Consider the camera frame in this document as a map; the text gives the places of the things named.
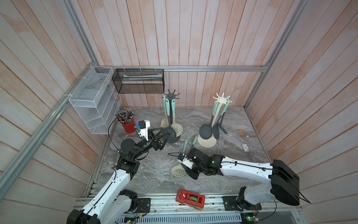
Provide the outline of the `cream skimmer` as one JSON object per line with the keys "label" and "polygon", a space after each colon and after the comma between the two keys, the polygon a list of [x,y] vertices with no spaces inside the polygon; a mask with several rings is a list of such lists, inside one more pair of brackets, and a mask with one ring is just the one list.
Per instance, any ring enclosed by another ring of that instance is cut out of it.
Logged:
{"label": "cream skimmer", "polygon": [[178,137],[183,133],[183,126],[175,121],[175,110],[176,110],[175,100],[171,101],[171,106],[172,106],[172,124],[171,124],[171,126],[175,130],[176,136]]}
{"label": "cream skimmer", "polygon": [[[188,138],[186,137],[182,153],[185,153],[187,144],[188,144]],[[182,167],[181,164],[179,164],[175,167],[172,167],[170,170],[170,173],[176,177],[181,177],[181,176],[186,175],[185,169]]]}
{"label": "cream skimmer", "polygon": [[164,107],[164,113],[165,113],[165,117],[162,119],[161,121],[161,127],[162,128],[166,128],[169,126],[168,124],[168,117],[167,117],[167,107],[166,107],[166,97],[163,97],[163,107]]}

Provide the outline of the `grey solid spoon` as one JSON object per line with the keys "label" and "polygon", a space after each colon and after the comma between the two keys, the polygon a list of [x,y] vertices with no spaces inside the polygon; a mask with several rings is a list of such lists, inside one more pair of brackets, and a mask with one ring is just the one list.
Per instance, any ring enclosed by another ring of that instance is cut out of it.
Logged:
{"label": "grey solid spoon", "polygon": [[[166,99],[166,97],[164,97],[164,104],[165,104],[165,109],[166,109],[166,113],[167,113],[167,120],[169,121],[169,115],[170,115],[169,101]],[[168,123],[168,126],[166,128],[164,128],[163,132],[164,132],[164,134],[167,135],[168,143],[175,143],[175,140],[177,138],[176,132],[169,123]]]}

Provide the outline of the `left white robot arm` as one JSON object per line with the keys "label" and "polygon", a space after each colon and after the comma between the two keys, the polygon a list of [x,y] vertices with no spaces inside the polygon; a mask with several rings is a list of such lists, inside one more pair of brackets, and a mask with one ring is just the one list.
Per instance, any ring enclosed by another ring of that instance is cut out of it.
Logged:
{"label": "left white robot arm", "polygon": [[139,157],[150,149],[162,150],[171,137],[167,128],[152,128],[147,137],[136,143],[133,139],[122,141],[119,160],[114,172],[99,193],[81,210],[73,210],[67,224],[114,224],[125,212],[138,212],[138,194],[125,189],[136,174]]}

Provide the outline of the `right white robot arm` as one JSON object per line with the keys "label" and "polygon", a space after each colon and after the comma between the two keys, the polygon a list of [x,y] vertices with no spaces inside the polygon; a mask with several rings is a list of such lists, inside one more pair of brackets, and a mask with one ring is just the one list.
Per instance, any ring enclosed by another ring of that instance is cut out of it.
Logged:
{"label": "right white robot arm", "polygon": [[286,205],[299,206],[299,176],[283,161],[254,163],[236,160],[224,155],[208,156],[193,148],[181,153],[178,161],[193,179],[199,174],[207,176],[238,176],[259,182],[254,187],[243,186],[233,203],[237,211],[260,209],[262,202],[280,201]]}

